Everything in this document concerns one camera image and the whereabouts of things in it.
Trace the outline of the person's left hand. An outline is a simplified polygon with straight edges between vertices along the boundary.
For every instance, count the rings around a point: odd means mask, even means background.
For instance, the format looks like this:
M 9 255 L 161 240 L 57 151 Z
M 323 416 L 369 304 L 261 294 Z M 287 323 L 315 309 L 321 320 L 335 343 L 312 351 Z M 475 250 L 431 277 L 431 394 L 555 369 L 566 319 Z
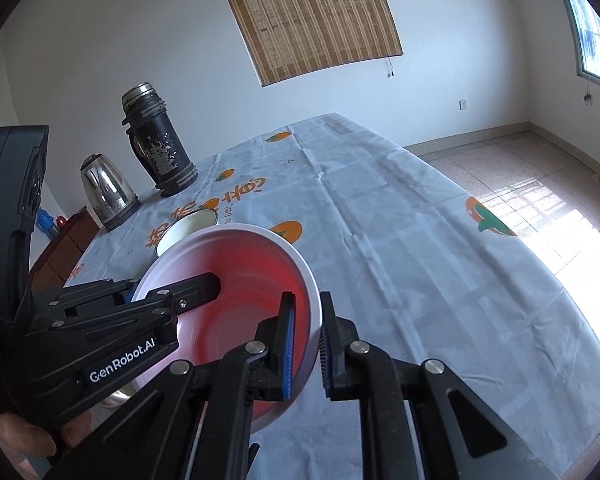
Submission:
M 60 428 L 62 440 L 71 450 L 91 433 L 92 414 L 85 412 Z M 52 436 L 15 414 L 0 415 L 0 448 L 12 469 L 23 479 L 37 479 L 28 456 L 50 457 L 57 452 Z

